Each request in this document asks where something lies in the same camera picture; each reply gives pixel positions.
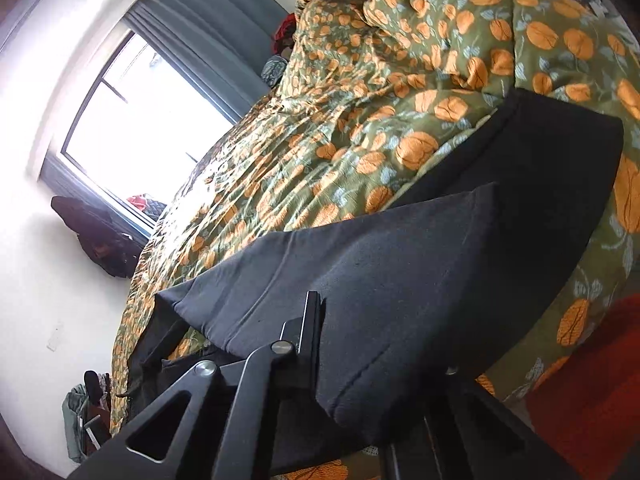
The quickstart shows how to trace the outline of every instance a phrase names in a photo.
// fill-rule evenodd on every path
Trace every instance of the floral comforter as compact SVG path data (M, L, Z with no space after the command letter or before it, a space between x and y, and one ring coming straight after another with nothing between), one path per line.
M389 206L500 106L512 87L620 117L625 149L580 264L529 334L478 381L522 398L606 314L640 238L638 58L611 22L573 0L299 0L283 81L210 150L158 222L132 280L113 388L154 294L271 230ZM513 298L517 308L518 298ZM206 343L191 330L175 356ZM126 415L114 399L112 430ZM286 478L365 480L375 450Z

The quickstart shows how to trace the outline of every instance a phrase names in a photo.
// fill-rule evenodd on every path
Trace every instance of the window pane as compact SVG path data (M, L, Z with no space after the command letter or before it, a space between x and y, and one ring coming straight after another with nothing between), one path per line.
M123 200L170 202L230 123L137 35L104 79L127 102L100 83L66 152Z

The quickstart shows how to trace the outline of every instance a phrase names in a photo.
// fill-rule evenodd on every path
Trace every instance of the metal bolt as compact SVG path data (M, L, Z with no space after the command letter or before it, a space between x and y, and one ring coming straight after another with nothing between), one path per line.
M274 354L288 354L293 350L293 345L289 341L276 341L271 345Z
M207 377L216 371L216 364L213 361L200 361L196 364L196 375L200 377Z

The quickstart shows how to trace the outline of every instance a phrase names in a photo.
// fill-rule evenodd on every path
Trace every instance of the red blanket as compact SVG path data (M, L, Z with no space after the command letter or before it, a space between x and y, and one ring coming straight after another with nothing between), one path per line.
M640 438L640 294L617 302L527 397L536 433L584 480L606 480Z

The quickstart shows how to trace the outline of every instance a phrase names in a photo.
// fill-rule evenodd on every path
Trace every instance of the window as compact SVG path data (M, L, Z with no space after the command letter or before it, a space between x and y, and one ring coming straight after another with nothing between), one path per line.
M151 226L230 127L131 32L82 103L61 153L139 222Z

